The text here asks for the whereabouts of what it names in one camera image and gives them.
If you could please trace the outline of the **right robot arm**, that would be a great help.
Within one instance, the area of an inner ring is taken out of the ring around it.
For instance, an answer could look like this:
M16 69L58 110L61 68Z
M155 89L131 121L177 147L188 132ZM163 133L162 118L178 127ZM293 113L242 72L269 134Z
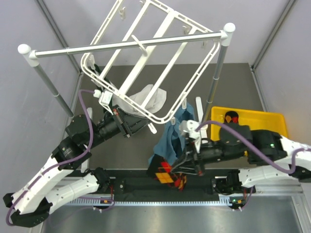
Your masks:
M266 181L311 181L311 147L270 130L251 130L247 125L183 121L180 131L186 139L182 155L172 164L172 173L203 176L205 165L245 156L253 168L229 171L213 189L223 195L250 192Z

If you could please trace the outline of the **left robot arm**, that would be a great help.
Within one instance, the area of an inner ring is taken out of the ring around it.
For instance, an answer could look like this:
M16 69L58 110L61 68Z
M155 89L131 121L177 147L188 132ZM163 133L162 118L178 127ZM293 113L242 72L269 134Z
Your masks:
M88 113L76 115L66 127L68 136L54 149L40 171L19 191L4 195L4 204L9 209L7 225L32 228L76 198L106 192L110 178L101 167L86 169L79 180L63 187L58 188L57 184L91 157L92 148L120 133L130 137L147 124L148 119L128 114L118 105L98 124L92 122Z

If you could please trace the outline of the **argyle sock red yellow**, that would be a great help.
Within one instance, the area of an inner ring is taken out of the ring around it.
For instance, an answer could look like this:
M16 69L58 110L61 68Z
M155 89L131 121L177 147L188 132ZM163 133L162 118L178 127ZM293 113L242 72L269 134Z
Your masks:
M156 154L152 157L146 174L161 184L183 191L187 183L186 175L183 173L172 173L171 169L172 167L167 160Z

